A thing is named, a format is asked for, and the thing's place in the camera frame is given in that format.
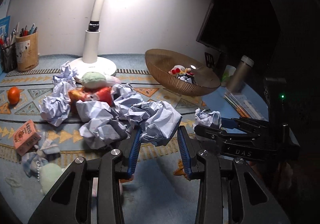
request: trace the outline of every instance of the white lamp base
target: white lamp base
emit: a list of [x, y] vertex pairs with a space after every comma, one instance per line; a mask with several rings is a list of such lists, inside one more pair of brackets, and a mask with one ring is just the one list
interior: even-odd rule
[[75, 59], [70, 62], [71, 68], [78, 69], [78, 76], [75, 78], [76, 82], [81, 83], [82, 76], [87, 72], [99, 72], [102, 75], [110, 75], [116, 73], [117, 67], [113, 61], [106, 58], [98, 57], [94, 63], [85, 63], [82, 58]]

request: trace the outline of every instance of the wooden pen holder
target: wooden pen holder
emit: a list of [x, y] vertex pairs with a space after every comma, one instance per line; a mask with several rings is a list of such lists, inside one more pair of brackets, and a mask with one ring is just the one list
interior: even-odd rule
[[18, 71], [29, 71], [39, 64], [38, 32], [16, 38]]

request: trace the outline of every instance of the pen holder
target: pen holder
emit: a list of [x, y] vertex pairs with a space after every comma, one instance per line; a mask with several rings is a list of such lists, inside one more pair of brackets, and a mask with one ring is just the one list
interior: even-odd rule
[[16, 46], [10, 46], [1, 49], [1, 60], [3, 61], [3, 71], [8, 73], [17, 67]]
[[39, 64], [38, 32], [16, 38], [18, 71], [29, 71]]

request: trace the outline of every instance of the white wall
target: white wall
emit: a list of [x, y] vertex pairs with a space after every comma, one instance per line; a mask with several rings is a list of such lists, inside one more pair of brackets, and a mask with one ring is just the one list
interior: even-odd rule
[[[41, 55], [82, 55], [94, 0], [11, 0], [10, 30], [35, 23]], [[106, 0], [100, 19], [99, 53], [181, 52], [204, 62], [212, 49], [196, 42], [210, 0]]]

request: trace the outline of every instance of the desk lamp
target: desk lamp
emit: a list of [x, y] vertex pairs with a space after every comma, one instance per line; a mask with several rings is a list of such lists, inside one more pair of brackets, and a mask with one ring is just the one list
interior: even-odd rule
[[104, 0], [95, 0], [88, 30], [85, 31], [84, 50], [82, 58], [73, 60], [71, 68], [77, 68], [77, 82], [86, 72], [94, 71], [102, 75], [113, 75], [116, 72], [116, 65], [113, 61], [98, 57], [99, 45], [99, 20], [102, 11]]

